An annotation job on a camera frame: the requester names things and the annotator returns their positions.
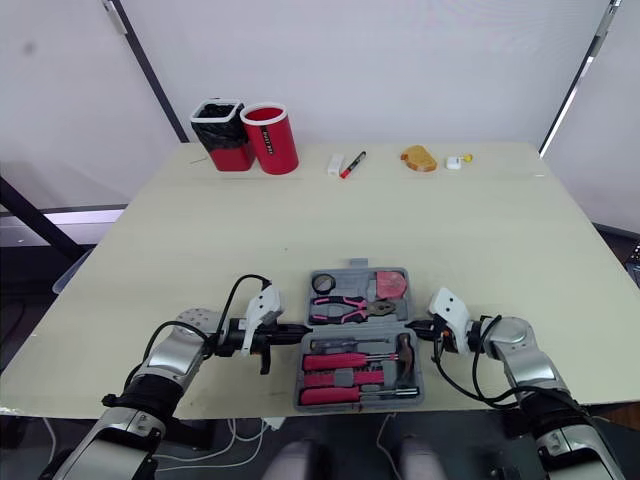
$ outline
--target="pliers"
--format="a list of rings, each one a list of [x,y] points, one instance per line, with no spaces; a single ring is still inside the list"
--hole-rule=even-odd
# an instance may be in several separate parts
[[[367,321],[369,315],[387,315],[396,309],[395,304],[387,300],[376,300],[375,302],[369,303],[363,297],[317,297],[312,300],[311,304],[347,305],[349,307],[356,308],[354,311],[338,317],[329,317],[327,315],[311,315],[310,323],[314,325],[342,324],[347,322],[362,323]]]

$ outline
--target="toolbox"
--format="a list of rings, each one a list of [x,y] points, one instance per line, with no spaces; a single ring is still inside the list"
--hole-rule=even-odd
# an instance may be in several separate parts
[[[345,269],[309,278],[294,406],[328,413],[418,405],[424,386],[404,268],[369,268],[354,259]]]

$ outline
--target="marker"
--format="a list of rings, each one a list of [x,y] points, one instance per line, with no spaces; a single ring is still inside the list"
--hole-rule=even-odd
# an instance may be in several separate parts
[[[364,150],[360,152],[360,155],[358,155],[356,159],[353,162],[351,162],[351,165],[349,165],[347,168],[345,168],[342,171],[342,173],[340,174],[340,178],[347,178],[351,173],[351,170],[356,168],[356,165],[358,165],[362,161],[362,159],[366,156],[367,156],[367,152],[365,152]]]

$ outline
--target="white eraser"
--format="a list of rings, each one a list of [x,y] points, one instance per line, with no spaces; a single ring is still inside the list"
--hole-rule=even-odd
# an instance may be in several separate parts
[[[331,155],[331,160],[329,160],[329,166],[327,167],[327,173],[334,177],[339,176],[340,170],[342,169],[342,162],[344,162],[344,154],[334,153]]]
[[[462,168],[462,162],[460,157],[447,157],[447,163],[445,164],[449,170],[460,170]]]

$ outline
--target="beige tabletop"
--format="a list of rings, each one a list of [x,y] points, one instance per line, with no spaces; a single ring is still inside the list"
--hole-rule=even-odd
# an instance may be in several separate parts
[[[447,286],[481,314],[533,325],[573,395],[584,403],[640,399],[640,291],[588,219],[527,144],[428,145],[438,159],[471,164],[408,169],[406,145],[299,146],[293,173],[215,170],[199,144],[179,148],[129,205],[0,378],[2,412],[93,418],[120,393],[155,327],[181,311],[221,310],[235,279],[259,273],[286,301],[282,322],[302,322],[309,273],[347,267],[409,272],[417,316]],[[329,177],[332,152],[367,158],[347,180]],[[246,282],[231,313],[258,285]],[[483,408],[449,387],[421,342],[425,400],[415,410]],[[205,362],[178,406],[180,418],[290,416],[297,346],[259,358]],[[470,384],[471,359],[448,355]],[[488,392],[506,388],[501,365],[481,362]]]

